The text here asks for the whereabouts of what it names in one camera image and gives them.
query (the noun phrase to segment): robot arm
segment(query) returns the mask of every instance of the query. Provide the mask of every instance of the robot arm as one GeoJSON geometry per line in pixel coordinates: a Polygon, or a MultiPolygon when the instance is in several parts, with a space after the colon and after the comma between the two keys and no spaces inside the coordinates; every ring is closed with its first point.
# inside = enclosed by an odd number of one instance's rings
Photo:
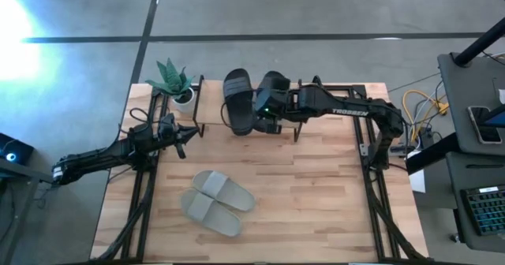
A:
{"type": "Polygon", "coordinates": [[[155,135],[151,125],[144,123],[130,129],[125,139],[116,140],[109,147],[61,158],[53,166],[54,183],[67,185],[85,174],[124,164],[143,170],[152,167],[149,153],[169,146],[175,146],[179,157],[185,159],[182,145],[198,133],[198,129],[176,125],[173,114],[165,116],[159,124],[159,132],[155,135]]]}
{"type": "Polygon", "coordinates": [[[299,89],[288,90],[289,80],[272,80],[268,86],[257,92],[256,112],[270,127],[276,130],[276,121],[285,119],[293,122],[307,122],[325,114],[340,114],[371,118],[379,127],[376,142],[368,149],[369,165],[374,169],[386,170],[389,166],[388,152],[394,138],[403,134],[402,111],[383,99],[352,99],[334,96],[319,84],[308,84],[299,89]]]}

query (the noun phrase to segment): yellow cable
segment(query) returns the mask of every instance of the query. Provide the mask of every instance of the yellow cable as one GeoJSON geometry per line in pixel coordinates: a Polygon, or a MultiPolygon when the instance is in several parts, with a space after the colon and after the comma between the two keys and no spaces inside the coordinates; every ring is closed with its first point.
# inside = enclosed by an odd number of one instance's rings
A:
{"type": "MultiPolygon", "coordinates": [[[[422,91],[418,91],[418,90],[408,90],[408,91],[405,91],[405,93],[403,94],[403,98],[402,98],[402,104],[403,104],[403,109],[405,110],[405,112],[407,113],[407,117],[409,118],[410,120],[410,124],[413,124],[413,118],[412,118],[412,115],[410,115],[410,112],[409,112],[409,109],[407,108],[407,105],[406,105],[406,98],[409,94],[411,93],[417,93],[418,95],[422,95],[424,96],[426,99],[429,99],[429,96],[426,95],[424,92],[422,91]]],[[[434,99],[430,99],[432,101],[432,104],[435,105],[436,102],[434,99]]]]}
{"type": "MultiPolygon", "coordinates": [[[[438,100],[441,100],[441,99],[445,98],[446,96],[447,95],[443,95],[438,100]]],[[[432,111],[433,107],[437,107],[439,104],[433,103],[432,106],[428,109],[428,111],[426,111],[426,114],[425,114],[425,117],[423,118],[423,120],[421,120],[419,122],[422,124],[426,120],[426,118],[428,118],[429,112],[432,111]]],[[[447,105],[447,107],[445,107],[444,109],[439,110],[439,113],[446,111],[448,108],[449,108],[449,106],[447,105]]],[[[411,139],[412,142],[414,142],[416,140],[420,130],[421,130],[421,128],[419,128],[418,130],[414,130],[414,132],[412,133],[412,139],[411,139]]]]}
{"type": "Polygon", "coordinates": [[[418,91],[418,90],[408,90],[406,91],[404,94],[403,94],[403,98],[402,98],[402,105],[403,105],[403,109],[405,111],[405,113],[407,114],[407,117],[409,118],[410,120],[410,124],[412,124],[412,138],[414,138],[414,133],[416,132],[416,126],[413,125],[414,123],[414,118],[412,118],[412,115],[410,115],[410,112],[409,112],[409,109],[407,108],[407,105],[406,105],[406,98],[407,98],[407,95],[411,94],[411,93],[417,93],[418,95],[422,95],[424,96],[426,99],[430,99],[430,101],[432,102],[432,108],[434,106],[436,106],[436,101],[434,99],[431,99],[428,95],[426,95],[424,92],[422,91],[418,91]]]}

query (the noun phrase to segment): gray floor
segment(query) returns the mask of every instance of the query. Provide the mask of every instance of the gray floor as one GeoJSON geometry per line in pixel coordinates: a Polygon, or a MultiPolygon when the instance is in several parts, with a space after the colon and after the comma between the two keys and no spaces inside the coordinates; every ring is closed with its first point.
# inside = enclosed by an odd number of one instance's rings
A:
{"type": "MultiPolygon", "coordinates": [[[[7,6],[0,6],[0,17],[9,21],[0,37],[44,37],[141,35],[151,0],[2,1],[7,6]]],[[[152,34],[482,32],[503,17],[504,7],[503,0],[159,0],[152,34]]],[[[61,156],[114,139],[138,43],[20,45],[1,39],[9,45],[0,47],[0,132],[34,146],[34,164],[49,172],[61,156]]],[[[187,66],[188,74],[209,79],[243,67],[254,80],[274,69],[293,80],[317,74],[324,81],[376,81],[395,88],[438,72],[438,54],[460,51],[472,41],[150,43],[140,82],[159,79],[155,61],[170,56],[176,65],[187,66]]],[[[504,50],[500,40],[488,52],[504,50]]],[[[391,101],[400,107],[404,91],[431,94],[439,82],[433,77],[398,89],[391,101]]],[[[409,98],[409,108],[420,99],[409,98]]],[[[432,124],[444,136],[453,132],[450,115],[432,124]]],[[[49,192],[44,209],[34,206],[15,264],[86,260],[106,175],[85,176],[49,192]]],[[[419,207],[419,213],[431,257],[479,264],[505,258],[452,244],[449,210],[419,207]]]]}

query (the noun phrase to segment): green leaves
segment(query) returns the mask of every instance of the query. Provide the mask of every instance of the green leaves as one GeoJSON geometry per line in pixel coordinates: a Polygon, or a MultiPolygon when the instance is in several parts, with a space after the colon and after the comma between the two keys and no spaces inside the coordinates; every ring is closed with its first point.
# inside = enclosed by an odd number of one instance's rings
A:
{"type": "Polygon", "coordinates": [[[185,67],[182,68],[182,71],[179,74],[170,58],[166,60],[166,65],[158,61],[156,61],[156,64],[164,83],[156,83],[153,80],[146,80],[146,83],[155,88],[159,88],[160,90],[164,91],[168,95],[172,95],[173,97],[184,94],[185,91],[187,91],[191,86],[193,77],[188,80],[184,72],[185,67]]]}
{"type": "Polygon", "coordinates": [[[158,65],[158,70],[159,73],[161,74],[161,77],[163,78],[163,81],[166,83],[168,81],[168,73],[166,72],[166,66],[158,61],[156,61],[156,64],[158,65]]]}
{"type": "Polygon", "coordinates": [[[153,80],[146,80],[145,82],[148,83],[148,84],[150,84],[151,86],[153,86],[155,88],[159,88],[160,90],[163,90],[163,91],[165,91],[167,93],[170,93],[168,85],[166,83],[156,83],[153,80]]]}

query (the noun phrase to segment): keyboard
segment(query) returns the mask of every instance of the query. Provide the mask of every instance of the keyboard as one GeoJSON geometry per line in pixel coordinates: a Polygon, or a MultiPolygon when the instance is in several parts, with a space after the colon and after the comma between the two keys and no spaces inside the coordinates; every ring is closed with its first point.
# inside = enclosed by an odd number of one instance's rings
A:
{"type": "Polygon", "coordinates": [[[505,233],[505,185],[465,189],[461,196],[478,235],[505,233]]]}

